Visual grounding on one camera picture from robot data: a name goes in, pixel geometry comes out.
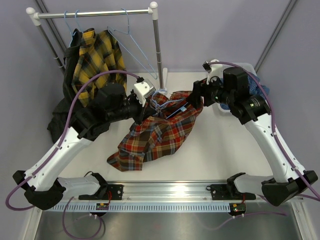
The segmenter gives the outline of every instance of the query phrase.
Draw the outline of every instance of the wall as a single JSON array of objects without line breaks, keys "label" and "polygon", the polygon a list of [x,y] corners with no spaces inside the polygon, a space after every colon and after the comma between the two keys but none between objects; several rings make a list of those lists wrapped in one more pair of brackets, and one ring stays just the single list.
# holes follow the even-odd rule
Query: wall
[{"label": "wall", "polygon": [[[320,176],[320,1],[299,1],[258,73],[270,87],[276,122],[307,170]],[[320,192],[320,181],[314,184]],[[319,202],[308,201],[320,236]]]},{"label": "wall", "polygon": [[[152,0],[44,0],[52,13],[97,10],[146,9]],[[229,62],[247,62],[253,65],[259,59],[288,0],[157,0],[159,33],[163,66],[170,72],[203,71],[207,59],[217,58]],[[55,20],[65,43],[71,36],[64,19]],[[72,28],[76,21],[68,18]],[[79,18],[83,29],[107,26],[127,30],[125,16],[101,16]],[[143,47],[152,65],[157,67],[155,41],[151,17],[130,15],[131,32]],[[138,54],[128,36],[117,37],[129,49]],[[123,52],[128,70],[141,67]]]},{"label": "wall", "polygon": [[[28,169],[52,145],[46,128],[62,98],[63,76],[26,14],[32,5],[32,0],[10,0],[2,1],[0,8],[0,233],[4,240],[20,239],[26,215],[5,206],[15,186],[12,174]],[[29,205],[22,190],[11,204]]]}]

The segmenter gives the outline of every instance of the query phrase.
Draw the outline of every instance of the plaid fabric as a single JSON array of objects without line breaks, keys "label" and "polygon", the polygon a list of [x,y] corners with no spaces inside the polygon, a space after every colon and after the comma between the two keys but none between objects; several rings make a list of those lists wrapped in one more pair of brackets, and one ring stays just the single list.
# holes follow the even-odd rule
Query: plaid fabric
[{"label": "plaid fabric", "polygon": [[[190,91],[176,91],[170,100],[178,100],[189,96]],[[157,93],[153,99],[159,104],[168,101],[163,94]],[[136,123],[118,145],[118,152],[111,155],[107,162],[120,171],[142,170],[144,162],[149,162],[166,155],[174,154],[187,139],[203,105],[194,109],[186,106],[186,111],[166,119],[186,103],[169,103],[160,116],[150,116],[141,125]]]},{"label": "plaid fabric", "polygon": [[[107,30],[96,34],[93,28],[88,29],[82,35],[79,60],[71,82],[74,92],[77,93],[93,76],[110,70],[126,70],[117,40]],[[126,89],[127,76],[122,73],[113,73],[99,77],[80,94],[79,100],[82,105],[87,106],[95,97],[98,89],[107,83],[119,83]]]}]

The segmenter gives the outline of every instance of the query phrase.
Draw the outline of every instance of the blue fabric in bin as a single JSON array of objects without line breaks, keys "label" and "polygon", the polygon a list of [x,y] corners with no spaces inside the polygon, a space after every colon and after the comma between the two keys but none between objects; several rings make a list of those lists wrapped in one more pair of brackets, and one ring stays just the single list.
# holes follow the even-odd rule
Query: blue fabric in bin
[{"label": "blue fabric in bin", "polygon": [[[251,72],[251,74],[255,77],[255,79],[260,82],[260,78],[258,78],[254,73]],[[260,88],[257,86],[256,82],[252,79],[252,77],[248,76],[248,83],[249,83],[249,92],[252,95],[260,95],[262,96],[264,99],[265,96],[263,95],[262,91],[260,90]],[[265,85],[261,85],[263,90],[265,91],[265,93],[267,95],[269,95],[270,89],[268,87],[266,87]],[[228,107],[228,105],[226,104],[220,104],[221,108],[224,110],[230,110],[230,108]]]}]

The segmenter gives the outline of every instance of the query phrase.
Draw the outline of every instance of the clothing rack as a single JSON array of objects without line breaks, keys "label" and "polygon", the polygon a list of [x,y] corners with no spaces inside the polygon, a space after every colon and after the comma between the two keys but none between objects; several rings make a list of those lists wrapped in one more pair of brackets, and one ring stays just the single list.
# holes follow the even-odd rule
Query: clothing rack
[{"label": "clothing rack", "polygon": [[163,67],[162,67],[159,28],[158,28],[158,4],[155,1],[150,3],[150,6],[148,7],[148,9],[138,9],[138,10],[87,11],[87,12],[77,12],[77,14],[75,12],[70,12],[70,13],[64,14],[64,13],[39,13],[39,12],[36,12],[36,10],[34,8],[28,7],[26,9],[26,13],[30,16],[33,24],[35,26],[37,26],[37,28],[39,29],[41,35],[43,36],[43,38],[47,42],[50,50],[52,51],[53,58],[56,59],[58,67],[62,70],[63,73],[65,72],[65,67],[62,64],[55,48],[51,44],[51,41],[48,38],[46,32],[44,31],[43,27],[41,26],[40,19],[59,19],[59,18],[63,18],[64,16],[66,18],[74,18],[75,16],[77,18],[96,17],[96,16],[115,16],[115,15],[126,15],[127,13],[128,14],[150,14],[150,15],[152,15],[159,83],[160,83],[161,89],[165,88],[163,71],[166,73],[167,69],[166,68],[163,69]]}]

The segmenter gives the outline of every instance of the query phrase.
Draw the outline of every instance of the white table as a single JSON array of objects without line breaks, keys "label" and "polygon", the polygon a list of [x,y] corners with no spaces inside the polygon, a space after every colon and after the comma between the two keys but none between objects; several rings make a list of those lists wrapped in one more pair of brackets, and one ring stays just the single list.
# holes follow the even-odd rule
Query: white table
[{"label": "white table", "polygon": [[[149,74],[139,74],[159,87]],[[206,77],[205,72],[168,73],[171,94],[192,90],[193,82]],[[127,93],[136,83],[127,79]],[[112,123],[93,144],[81,151],[60,174],[65,178],[82,177],[86,172],[100,173],[107,181],[201,181],[226,180],[234,174],[270,176],[272,171],[251,134],[230,113],[222,113],[217,104],[205,107],[181,148],[170,156],[143,164],[142,171],[121,172],[107,163],[118,151],[118,144],[129,132],[133,119]]]}]

